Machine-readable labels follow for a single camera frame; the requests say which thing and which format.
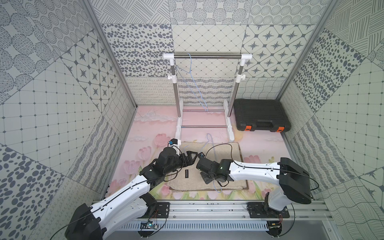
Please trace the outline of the beige wool scarf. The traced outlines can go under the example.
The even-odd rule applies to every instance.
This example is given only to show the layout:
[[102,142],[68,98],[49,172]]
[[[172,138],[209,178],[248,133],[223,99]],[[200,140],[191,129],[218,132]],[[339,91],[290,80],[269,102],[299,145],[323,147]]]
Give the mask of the beige wool scarf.
[[242,161],[237,143],[212,146],[204,143],[184,142],[183,153],[192,152],[195,163],[184,167],[168,185],[175,191],[246,190],[246,180],[233,181],[229,177],[231,161]]

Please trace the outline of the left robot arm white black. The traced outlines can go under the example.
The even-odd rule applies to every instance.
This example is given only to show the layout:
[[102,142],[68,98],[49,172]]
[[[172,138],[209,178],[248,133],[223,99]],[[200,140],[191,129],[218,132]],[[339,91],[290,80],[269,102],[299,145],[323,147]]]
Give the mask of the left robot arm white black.
[[91,205],[79,206],[65,230],[67,240],[105,240],[131,220],[146,214],[156,205],[150,190],[164,182],[177,170],[191,166],[203,153],[166,147],[129,184]]

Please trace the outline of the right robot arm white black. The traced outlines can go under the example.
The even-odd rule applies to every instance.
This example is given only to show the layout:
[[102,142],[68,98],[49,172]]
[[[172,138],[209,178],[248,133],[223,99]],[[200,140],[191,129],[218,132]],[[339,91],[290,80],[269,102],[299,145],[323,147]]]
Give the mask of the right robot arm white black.
[[277,163],[252,164],[223,159],[219,163],[200,157],[196,168],[206,184],[235,181],[259,181],[278,186],[265,196],[267,210],[281,212],[292,203],[308,205],[312,202],[310,176],[289,158]]

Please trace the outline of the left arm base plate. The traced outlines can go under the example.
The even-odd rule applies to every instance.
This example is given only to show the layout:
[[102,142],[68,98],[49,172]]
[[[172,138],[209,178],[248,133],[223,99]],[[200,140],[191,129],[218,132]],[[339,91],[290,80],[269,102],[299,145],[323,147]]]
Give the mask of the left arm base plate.
[[167,219],[170,212],[170,202],[157,202],[148,207],[143,216],[145,219]]

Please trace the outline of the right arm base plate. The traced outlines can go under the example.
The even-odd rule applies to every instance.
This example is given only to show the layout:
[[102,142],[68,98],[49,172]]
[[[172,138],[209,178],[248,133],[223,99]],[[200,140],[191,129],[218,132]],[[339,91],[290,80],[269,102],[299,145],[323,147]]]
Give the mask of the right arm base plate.
[[284,208],[281,212],[279,212],[269,207],[265,207],[265,204],[262,202],[248,202],[247,211],[251,219],[290,218],[290,214],[287,208]]

